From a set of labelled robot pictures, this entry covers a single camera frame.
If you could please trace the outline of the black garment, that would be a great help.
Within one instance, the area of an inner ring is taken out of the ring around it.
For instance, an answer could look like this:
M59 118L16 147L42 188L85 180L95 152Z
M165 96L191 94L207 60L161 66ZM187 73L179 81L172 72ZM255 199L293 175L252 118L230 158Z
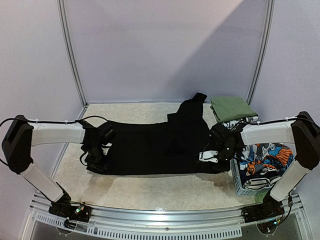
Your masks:
M167 121L131 124L111 121L115 138L104 159L87 170L113 176L219 174L230 170L230 163L203 162L206 151L217 150L210 129L203 119L207 96L196 93L180 104Z

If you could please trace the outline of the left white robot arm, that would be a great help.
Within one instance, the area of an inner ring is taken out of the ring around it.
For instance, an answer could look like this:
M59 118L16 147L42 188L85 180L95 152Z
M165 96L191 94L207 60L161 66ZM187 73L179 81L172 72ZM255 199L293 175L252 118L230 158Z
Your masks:
M86 119L39 121L27 119L24 115L5 119L4 122L11 124L1 143L5 157L3 163L55 203L55 209L63 217L70 217L75 210L69 195L37 167L32 159L31 149L46 144L80 144L87 166L100 168L106 155L105 150L115 137L112 125L105 121L95 127Z

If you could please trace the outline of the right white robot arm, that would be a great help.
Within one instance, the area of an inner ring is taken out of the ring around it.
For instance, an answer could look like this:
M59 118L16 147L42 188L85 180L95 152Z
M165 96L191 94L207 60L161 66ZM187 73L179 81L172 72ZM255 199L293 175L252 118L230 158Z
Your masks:
M211 128L210 136L218 149L203 149L198 157L201 162L229 161L245 146L254 144L290 143L295 146L293 163L269 190L263 199L264 203L258 208L262 218L274 214L278 210L278 203L320 163L320 127L306 111L292 118L262 123L239 122L231 129L217 123Z

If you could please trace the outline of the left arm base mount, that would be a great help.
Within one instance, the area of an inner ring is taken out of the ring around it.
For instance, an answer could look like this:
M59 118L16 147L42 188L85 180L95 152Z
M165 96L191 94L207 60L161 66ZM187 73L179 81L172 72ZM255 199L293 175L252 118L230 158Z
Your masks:
M52 215L68 218L71 221L88 223L91 218L93 208L85 203L72 203L69 197L52 201L48 212Z

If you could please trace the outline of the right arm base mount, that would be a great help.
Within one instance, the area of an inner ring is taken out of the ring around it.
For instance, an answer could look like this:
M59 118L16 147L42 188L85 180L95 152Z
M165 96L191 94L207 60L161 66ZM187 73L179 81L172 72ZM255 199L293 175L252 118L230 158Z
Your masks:
M245 223L251 223L283 216L285 209L282 202L271 199L256 205L243 207L240 214Z

